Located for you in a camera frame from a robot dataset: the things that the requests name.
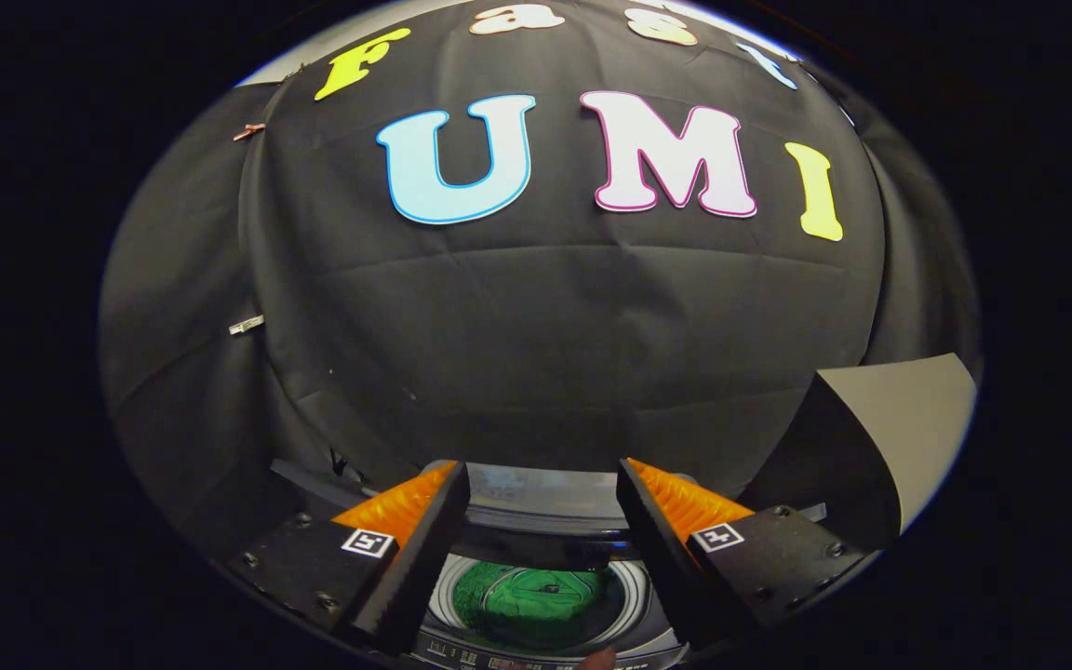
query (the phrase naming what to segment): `green object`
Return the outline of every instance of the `green object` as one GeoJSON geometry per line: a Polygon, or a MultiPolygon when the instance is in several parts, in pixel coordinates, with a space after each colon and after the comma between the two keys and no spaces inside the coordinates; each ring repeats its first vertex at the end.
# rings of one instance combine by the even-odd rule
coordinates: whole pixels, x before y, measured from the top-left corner
{"type": "Polygon", "coordinates": [[[479,563],[455,585],[455,610],[468,630],[493,644],[548,652],[586,643],[610,626],[622,586],[600,572],[479,563]]]}

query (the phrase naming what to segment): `orange soft pad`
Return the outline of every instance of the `orange soft pad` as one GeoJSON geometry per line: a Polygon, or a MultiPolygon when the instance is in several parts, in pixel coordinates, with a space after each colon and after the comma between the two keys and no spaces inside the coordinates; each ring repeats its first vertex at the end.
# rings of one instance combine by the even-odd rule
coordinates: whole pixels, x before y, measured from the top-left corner
{"type": "Polygon", "coordinates": [[[652,492],[652,497],[659,505],[659,511],[665,515],[681,544],[685,544],[690,533],[756,513],[736,502],[719,496],[714,491],[698,487],[697,483],[686,482],[680,476],[635,461],[634,458],[626,461],[635,467],[639,479],[642,479],[643,485],[652,492]]]}
{"type": "Polygon", "coordinates": [[[441,485],[455,465],[458,462],[447,462],[425,475],[414,476],[399,487],[378,493],[364,504],[352,506],[332,518],[332,521],[353,528],[394,535],[400,548],[407,547],[407,539],[412,538],[420,518],[425,517],[425,510],[429,508],[430,502],[433,502],[433,496],[437,495],[441,485]]]}

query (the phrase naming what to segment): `yellow letter f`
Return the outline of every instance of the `yellow letter f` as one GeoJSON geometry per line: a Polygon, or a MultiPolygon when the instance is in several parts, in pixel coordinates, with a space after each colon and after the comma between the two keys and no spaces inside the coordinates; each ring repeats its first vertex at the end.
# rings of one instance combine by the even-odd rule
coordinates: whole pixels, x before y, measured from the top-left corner
{"type": "Polygon", "coordinates": [[[324,88],[316,92],[314,101],[319,101],[336,90],[346,88],[346,86],[354,84],[354,81],[361,80],[362,77],[370,74],[369,71],[362,69],[362,63],[378,63],[391,47],[390,44],[387,44],[388,42],[407,38],[412,33],[412,30],[401,27],[401,29],[388,32],[383,38],[372,39],[371,42],[360,44],[360,46],[355,46],[354,49],[337,55],[328,63],[333,65],[331,71],[328,71],[328,81],[325,81],[324,88]]]}

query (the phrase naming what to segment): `black cloth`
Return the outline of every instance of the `black cloth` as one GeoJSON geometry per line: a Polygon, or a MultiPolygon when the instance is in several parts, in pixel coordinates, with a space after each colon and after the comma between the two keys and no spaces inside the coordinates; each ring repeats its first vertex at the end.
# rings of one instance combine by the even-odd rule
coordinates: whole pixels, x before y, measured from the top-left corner
{"type": "Polygon", "coordinates": [[[325,471],[332,453],[378,490],[438,458],[609,471],[629,455],[735,496],[814,370],[977,355],[977,308],[950,299],[969,277],[926,288],[966,271],[949,205],[867,102],[773,57],[786,88],[699,21],[685,47],[632,32],[628,3],[548,5],[565,25],[476,35],[471,3],[408,18],[369,76],[319,102],[328,61],[375,34],[236,88],[152,170],[110,255],[103,385],[179,526],[254,508],[212,495],[252,463],[325,471]],[[675,132],[697,105],[735,116],[757,214],[711,215],[701,183],[681,209],[599,208],[604,134],[578,98],[607,89],[675,132]],[[509,93],[536,99],[524,193],[456,225],[400,215],[375,133],[449,111],[442,175],[476,181],[490,154],[465,107],[509,93]],[[244,123],[267,131],[236,144],[244,123]],[[786,142],[833,165],[842,241],[801,229],[786,142]],[[229,336],[255,314],[263,327],[229,336]]]}

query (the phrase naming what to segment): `screw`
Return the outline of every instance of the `screw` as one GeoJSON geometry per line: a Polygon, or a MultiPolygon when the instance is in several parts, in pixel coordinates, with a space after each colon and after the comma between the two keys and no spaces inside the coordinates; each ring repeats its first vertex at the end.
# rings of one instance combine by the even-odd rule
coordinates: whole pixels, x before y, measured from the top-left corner
{"type": "Polygon", "coordinates": [[[316,591],[316,607],[326,611],[337,610],[337,600],[324,591],[316,591]]]}

